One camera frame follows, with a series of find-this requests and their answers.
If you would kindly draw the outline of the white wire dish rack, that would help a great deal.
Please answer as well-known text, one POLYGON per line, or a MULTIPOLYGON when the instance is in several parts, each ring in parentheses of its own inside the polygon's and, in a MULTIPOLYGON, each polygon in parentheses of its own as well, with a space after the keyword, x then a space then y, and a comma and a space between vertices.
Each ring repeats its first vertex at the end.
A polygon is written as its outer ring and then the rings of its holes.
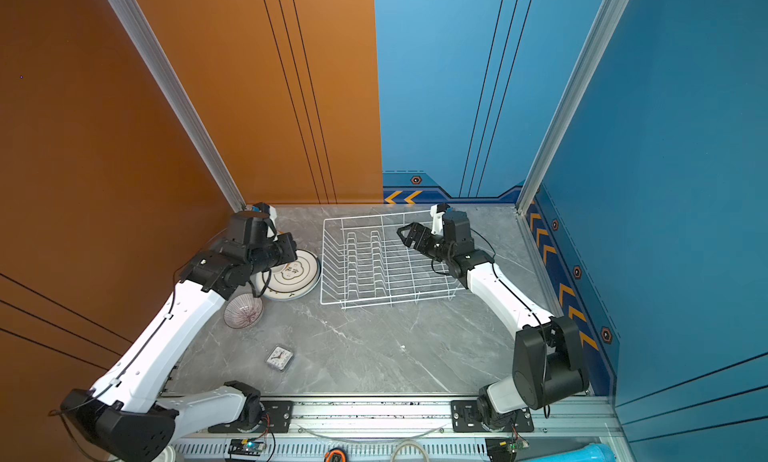
POLYGON ((340 309, 452 299, 464 287, 406 247, 397 230, 432 225, 427 210, 327 218, 323 221, 320 304, 340 309))

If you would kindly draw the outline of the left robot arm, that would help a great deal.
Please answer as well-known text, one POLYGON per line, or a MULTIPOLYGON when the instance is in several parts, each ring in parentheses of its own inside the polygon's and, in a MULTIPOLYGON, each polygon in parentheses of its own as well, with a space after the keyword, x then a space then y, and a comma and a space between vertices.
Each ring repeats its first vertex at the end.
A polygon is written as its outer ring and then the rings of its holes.
POLYGON ((114 461, 152 461, 177 439, 212 426, 248 432, 261 425, 261 393, 246 383, 229 381, 187 396, 165 396, 162 389, 198 332, 238 288, 296 261, 296 243, 276 229, 276 216, 265 203, 235 213, 221 238, 178 269, 171 295, 119 361, 51 411, 72 440, 83 438, 114 461))

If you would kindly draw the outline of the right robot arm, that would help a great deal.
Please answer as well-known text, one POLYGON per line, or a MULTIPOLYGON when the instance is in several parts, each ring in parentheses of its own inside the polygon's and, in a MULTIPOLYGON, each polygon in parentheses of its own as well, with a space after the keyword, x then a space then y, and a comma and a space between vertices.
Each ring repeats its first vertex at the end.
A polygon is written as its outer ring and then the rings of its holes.
POLYGON ((465 212, 438 204, 430 214, 429 226, 412 222, 399 227, 400 241, 444 264, 443 273, 479 297, 514 340, 511 375, 478 393, 481 423, 501 430, 518 411, 547 411, 552 404, 587 391, 590 372, 577 324, 536 304, 504 275, 493 249, 476 246, 479 233, 465 212))

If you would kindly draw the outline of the small white square clock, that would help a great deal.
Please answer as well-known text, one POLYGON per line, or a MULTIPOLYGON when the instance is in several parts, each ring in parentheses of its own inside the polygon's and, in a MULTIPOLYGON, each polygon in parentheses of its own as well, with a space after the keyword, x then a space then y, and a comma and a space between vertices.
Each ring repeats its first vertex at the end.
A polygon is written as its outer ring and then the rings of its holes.
POLYGON ((266 364, 278 371, 284 371, 293 360, 294 352, 282 346, 276 346, 268 355, 266 364))

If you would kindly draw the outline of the green circuit board left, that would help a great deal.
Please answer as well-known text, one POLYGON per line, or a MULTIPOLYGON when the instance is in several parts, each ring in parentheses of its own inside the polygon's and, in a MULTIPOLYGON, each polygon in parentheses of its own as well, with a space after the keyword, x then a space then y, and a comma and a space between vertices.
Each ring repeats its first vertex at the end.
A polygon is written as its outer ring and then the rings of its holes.
POLYGON ((227 448, 227 457, 238 460, 254 460, 268 453, 268 444, 256 438, 233 438, 227 448))

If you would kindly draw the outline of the circuit board right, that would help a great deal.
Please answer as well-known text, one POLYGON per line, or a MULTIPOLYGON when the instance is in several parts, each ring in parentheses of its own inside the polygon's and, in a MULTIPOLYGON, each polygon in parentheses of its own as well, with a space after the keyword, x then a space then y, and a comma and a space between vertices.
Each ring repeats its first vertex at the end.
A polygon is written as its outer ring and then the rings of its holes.
POLYGON ((515 462, 520 452, 530 446, 524 438, 486 438, 485 445, 490 462, 515 462))

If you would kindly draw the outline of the orange black round object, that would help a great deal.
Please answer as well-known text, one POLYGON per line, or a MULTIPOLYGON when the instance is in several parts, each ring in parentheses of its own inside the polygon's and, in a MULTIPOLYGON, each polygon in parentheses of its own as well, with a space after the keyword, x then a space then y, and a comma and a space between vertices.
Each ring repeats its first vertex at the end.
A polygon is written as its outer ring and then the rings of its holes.
POLYGON ((334 448, 325 454, 324 462, 346 462, 347 457, 341 448, 334 448))

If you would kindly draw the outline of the aluminium front rail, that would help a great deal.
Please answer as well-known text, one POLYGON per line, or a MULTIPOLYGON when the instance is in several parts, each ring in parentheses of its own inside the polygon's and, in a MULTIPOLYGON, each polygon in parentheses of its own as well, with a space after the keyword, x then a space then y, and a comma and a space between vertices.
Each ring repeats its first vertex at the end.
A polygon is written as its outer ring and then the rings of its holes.
POLYGON ((327 439, 513 435, 621 437, 605 397, 575 396, 548 409, 520 409, 495 428, 481 421, 478 402, 460 395, 264 396, 261 404, 279 435, 327 439))

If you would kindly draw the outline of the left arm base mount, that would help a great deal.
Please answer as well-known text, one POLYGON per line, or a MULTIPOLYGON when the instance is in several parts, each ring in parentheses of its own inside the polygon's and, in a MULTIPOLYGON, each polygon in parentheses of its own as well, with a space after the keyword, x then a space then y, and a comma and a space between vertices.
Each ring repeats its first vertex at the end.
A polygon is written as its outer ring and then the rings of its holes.
POLYGON ((294 403, 290 400, 261 400, 258 405, 247 404, 244 412, 233 422, 207 429, 212 434, 284 434, 290 429, 294 403))

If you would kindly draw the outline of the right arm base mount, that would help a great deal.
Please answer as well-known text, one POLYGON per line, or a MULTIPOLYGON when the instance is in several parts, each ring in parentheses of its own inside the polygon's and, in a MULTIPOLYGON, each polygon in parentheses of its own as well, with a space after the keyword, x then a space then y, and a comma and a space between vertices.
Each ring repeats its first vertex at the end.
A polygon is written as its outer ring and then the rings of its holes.
POLYGON ((458 399, 450 402, 451 422, 456 433, 517 432, 535 430, 528 408, 498 413, 484 398, 458 399))

